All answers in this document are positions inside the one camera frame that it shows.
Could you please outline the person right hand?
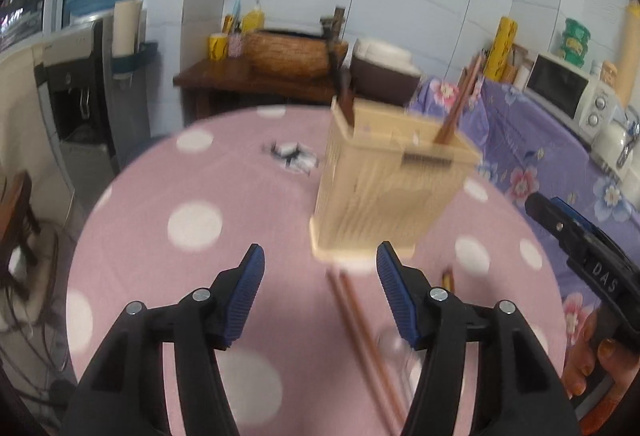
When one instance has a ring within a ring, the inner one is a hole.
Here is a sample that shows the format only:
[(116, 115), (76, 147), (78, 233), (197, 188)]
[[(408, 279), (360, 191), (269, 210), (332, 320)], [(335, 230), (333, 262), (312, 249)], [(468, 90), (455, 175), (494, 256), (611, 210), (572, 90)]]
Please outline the person right hand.
[(639, 355), (611, 338), (603, 340), (597, 350), (591, 347), (590, 341), (597, 329), (598, 313), (599, 310), (591, 312), (575, 345), (568, 352), (561, 381), (568, 398), (582, 396), (587, 388), (588, 376), (596, 364), (600, 364), (614, 381), (606, 399), (618, 404), (639, 371)]

